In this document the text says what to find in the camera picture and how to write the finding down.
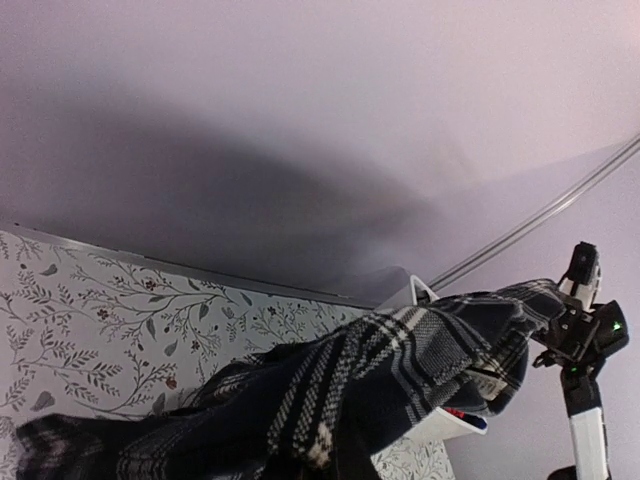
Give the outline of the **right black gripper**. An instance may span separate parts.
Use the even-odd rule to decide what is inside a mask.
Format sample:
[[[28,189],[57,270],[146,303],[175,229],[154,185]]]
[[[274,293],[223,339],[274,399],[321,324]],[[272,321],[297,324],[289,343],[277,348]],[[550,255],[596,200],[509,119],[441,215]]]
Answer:
[[[629,331],[617,301],[596,304],[591,311],[571,301],[561,317],[551,320],[547,329],[534,333],[532,339],[545,347],[534,360],[534,368],[580,367],[605,361],[626,347]]]

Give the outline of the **black white plaid skirt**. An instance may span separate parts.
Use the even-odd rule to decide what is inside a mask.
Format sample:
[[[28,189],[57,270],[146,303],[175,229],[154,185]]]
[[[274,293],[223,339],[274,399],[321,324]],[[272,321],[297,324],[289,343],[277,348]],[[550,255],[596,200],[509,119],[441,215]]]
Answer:
[[[19,427],[20,479],[375,478],[371,458],[439,407],[501,413],[555,282],[368,313],[235,361],[192,403],[139,421],[52,414]]]

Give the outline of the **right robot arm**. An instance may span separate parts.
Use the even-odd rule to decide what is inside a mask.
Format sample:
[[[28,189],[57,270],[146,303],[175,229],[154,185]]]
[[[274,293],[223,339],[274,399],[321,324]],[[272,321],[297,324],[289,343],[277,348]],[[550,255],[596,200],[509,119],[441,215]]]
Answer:
[[[575,301],[549,327],[532,335],[545,347],[535,368],[557,365],[573,445],[574,463],[551,479],[609,479],[608,441],[598,375],[610,356],[629,343],[625,316],[615,300],[587,312]]]

